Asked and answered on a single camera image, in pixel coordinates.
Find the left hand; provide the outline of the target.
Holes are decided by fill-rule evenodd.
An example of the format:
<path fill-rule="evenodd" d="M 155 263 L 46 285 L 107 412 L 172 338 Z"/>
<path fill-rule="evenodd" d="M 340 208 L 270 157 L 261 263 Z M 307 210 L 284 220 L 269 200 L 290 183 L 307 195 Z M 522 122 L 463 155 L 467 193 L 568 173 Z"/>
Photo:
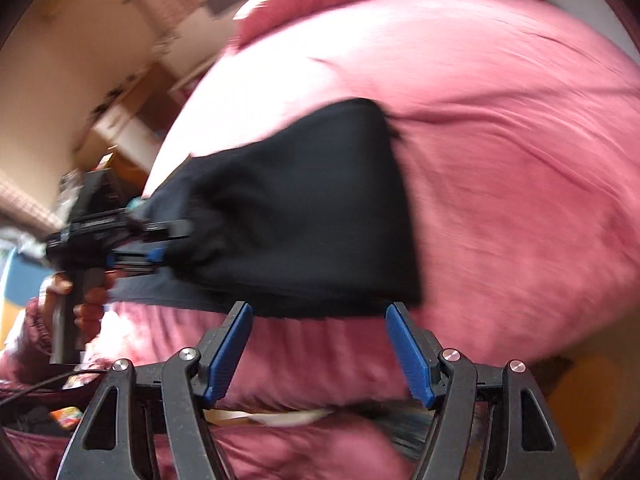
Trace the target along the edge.
<path fill-rule="evenodd" d="M 119 277 L 117 271 L 106 272 L 102 285 L 89 289 L 85 299 L 74 307 L 75 325 L 85 342 L 93 341 L 99 335 L 104 307 L 110 302 L 110 290 Z M 72 288 L 72 282 L 62 273 L 50 275 L 41 284 L 38 310 L 50 336 L 54 335 L 53 317 L 58 300 L 69 295 Z"/>

